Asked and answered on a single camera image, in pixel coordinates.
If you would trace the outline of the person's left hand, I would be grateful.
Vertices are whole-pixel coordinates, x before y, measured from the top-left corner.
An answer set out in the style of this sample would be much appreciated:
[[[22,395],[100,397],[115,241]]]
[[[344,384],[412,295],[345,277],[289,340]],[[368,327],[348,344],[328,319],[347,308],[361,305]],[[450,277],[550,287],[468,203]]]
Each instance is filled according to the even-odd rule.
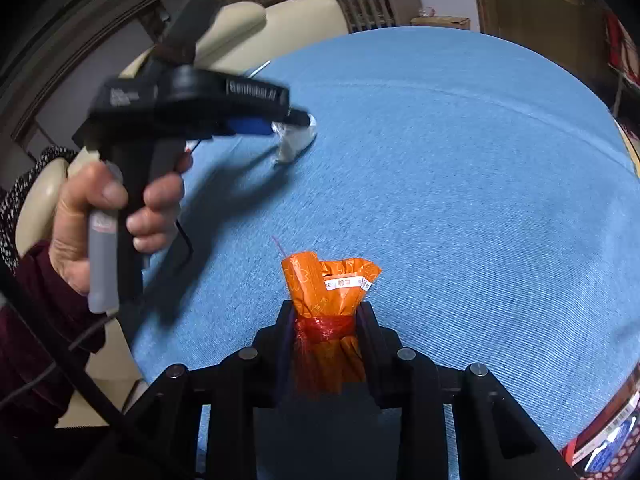
[[[137,252],[155,254],[166,248],[177,233],[176,220],[184,196],[182,175],[192,166],[190,152],[178,157],[175,168],[148,184],[142,206],[125,221]],[[90,263],[99,242],[107,255],[115,255],[118,213],[128,204],[126,188],[105,162],[90,160],[64,184],[53,222],[49,247],[55,272],[78,294],[90,292]]]

